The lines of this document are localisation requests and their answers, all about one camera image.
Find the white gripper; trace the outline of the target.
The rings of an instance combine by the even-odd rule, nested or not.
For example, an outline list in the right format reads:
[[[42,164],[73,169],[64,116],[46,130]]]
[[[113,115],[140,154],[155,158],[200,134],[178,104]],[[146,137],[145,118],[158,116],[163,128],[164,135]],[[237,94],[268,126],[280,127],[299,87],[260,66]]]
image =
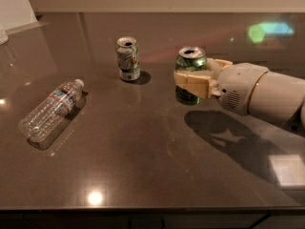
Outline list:
[[[246,115],[250,97],[259,79],[268,68],[250,63],[233,65],[224,59],[207,59],[207,69],[212,71],[175,71],[175,85],[202,99],[211,98],[213,92],[220,91],[219,104],[238,115]]]

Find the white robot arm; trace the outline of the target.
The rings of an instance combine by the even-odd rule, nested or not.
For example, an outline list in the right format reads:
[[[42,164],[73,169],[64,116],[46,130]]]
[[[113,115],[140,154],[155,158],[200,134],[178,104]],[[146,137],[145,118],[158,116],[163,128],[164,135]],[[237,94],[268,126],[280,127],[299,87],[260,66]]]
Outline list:
[[[209,59],[201,71],[176,70],[175,84],[202,99],[216,98],[237,115],[289,131],[305,129],[305,80],[251,63]]]

